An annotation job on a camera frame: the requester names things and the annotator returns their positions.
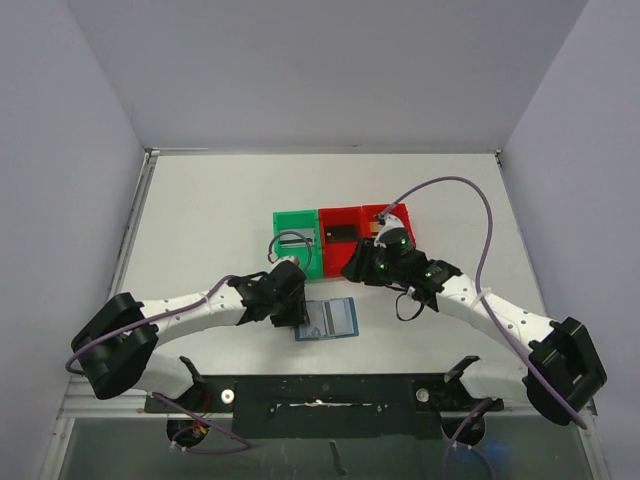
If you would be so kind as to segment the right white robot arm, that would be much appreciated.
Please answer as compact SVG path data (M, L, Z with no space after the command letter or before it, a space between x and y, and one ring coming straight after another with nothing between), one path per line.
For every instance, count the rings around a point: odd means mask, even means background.
M459 377L472 397L527 401L547 420L567 425L607 381L581 322L536 315L480 289L458 267L416 249L404 228L360 239L342 274L354 283L397 286L422 309L467 323L523 362L508 370L473 361Z

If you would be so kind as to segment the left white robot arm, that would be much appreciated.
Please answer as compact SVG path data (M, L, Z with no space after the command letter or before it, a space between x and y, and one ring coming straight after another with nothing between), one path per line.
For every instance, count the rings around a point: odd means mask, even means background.
M194 363L161 354L159 347L265 319L276 327L301 325L307 319L306 280L297 262L285 257L267 271L227 275L208 291L152 301L117 294L74 337L66 368L85 376L99 400L131 389L171 400L201 398L206 383Z

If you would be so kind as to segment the silver VIP card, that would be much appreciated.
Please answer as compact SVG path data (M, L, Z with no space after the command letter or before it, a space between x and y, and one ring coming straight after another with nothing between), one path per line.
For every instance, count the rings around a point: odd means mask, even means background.
M279 244L283 248L305 248L315 244L316 234L313 228L290 229L282 232Z

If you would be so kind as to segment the red plastic bin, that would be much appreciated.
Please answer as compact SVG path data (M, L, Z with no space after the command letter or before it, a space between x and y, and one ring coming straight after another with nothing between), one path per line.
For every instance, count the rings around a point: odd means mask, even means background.
M318 210L318 216L324 276L339 277L363 235L361 208L323 208Z
M404 228L413 246L416 246L416 239L410 222L410 217L406 205L399 203L391 210L387 210L387 205L369 204L361 207L366 225L366 236L373 240L376 247L382 245L379 240L381 233L395 228Z

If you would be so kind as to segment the white card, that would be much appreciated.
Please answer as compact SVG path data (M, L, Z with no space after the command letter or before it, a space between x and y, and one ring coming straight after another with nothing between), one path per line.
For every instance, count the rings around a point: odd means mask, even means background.
M329 335L346 335L353 330L351 309L344 300L324 303L326 330Z

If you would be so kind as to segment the green plastic bin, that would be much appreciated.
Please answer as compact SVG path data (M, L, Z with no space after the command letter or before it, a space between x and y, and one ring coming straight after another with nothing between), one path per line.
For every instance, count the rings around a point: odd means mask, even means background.
M296 256L302 267L308 264L306 275L310 280L324 276L317 210L274 212L273 231L275 235L289 231L275 242L278 256Z

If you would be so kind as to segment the blue leather card holder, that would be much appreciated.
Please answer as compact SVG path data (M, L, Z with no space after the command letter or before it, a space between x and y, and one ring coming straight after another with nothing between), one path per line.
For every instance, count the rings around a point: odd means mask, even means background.
M357 337L359 326L352 297L306 302L307 320L294 328L297 342Z

